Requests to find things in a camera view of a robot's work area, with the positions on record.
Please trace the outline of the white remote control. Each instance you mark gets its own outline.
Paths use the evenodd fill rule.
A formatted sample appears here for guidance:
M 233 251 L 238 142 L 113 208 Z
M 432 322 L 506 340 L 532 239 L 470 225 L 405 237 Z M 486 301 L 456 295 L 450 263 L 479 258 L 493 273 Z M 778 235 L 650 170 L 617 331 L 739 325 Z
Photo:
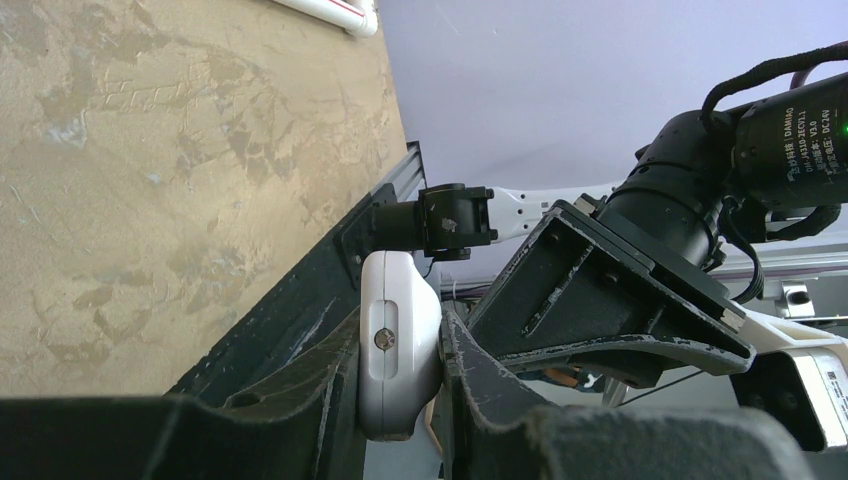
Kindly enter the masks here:
M 376 251 L 363 264 L 357 412 L 366 438 L 405 441 L 441 385 L 439 297 L 408 252 Z

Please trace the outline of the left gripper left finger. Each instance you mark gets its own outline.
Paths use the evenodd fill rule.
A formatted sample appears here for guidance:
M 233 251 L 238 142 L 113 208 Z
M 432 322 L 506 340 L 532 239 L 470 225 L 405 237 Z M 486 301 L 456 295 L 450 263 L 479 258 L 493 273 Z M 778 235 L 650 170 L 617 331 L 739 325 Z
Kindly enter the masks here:
M 358 479 L 359 315 L 219 408 L 187 395 L 1 404 L 5 479 Z

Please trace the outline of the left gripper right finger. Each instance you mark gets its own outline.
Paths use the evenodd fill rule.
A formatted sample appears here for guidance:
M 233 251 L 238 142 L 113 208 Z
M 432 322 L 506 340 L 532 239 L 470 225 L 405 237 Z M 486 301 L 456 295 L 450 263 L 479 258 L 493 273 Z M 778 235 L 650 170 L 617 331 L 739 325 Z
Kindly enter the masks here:
M 797 442 L 752 410 L 562 407 L 443 312 L 447 479 L 812 479 Z

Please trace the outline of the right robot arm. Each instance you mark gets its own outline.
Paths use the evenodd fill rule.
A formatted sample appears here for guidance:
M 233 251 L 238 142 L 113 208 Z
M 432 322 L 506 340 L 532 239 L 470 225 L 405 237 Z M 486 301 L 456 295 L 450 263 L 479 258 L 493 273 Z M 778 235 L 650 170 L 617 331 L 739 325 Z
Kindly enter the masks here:
M 847 201 L 847 78 L 815 83 L 845 44 L 764 61 L 669 120 L 610 195 L 556 200 L 519 224 L 526 240 L 469 319 L 476 342 L 515 369 L 597 367 L 646 388 L 667 370 L 746 372 L 742 305 L 712 277 L 722 245 L 820 234 Z

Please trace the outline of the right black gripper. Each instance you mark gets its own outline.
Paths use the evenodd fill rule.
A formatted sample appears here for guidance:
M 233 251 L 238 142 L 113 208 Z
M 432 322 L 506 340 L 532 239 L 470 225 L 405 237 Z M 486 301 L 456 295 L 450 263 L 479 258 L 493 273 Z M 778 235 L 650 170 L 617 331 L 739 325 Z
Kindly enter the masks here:
M 672 369 L 747 371 L 746 314 L 702 268 L 716 215 L 664 195 L 555 201 L 472 311 L 478 345 L 513 371 L 577 366 L 635 388 Z

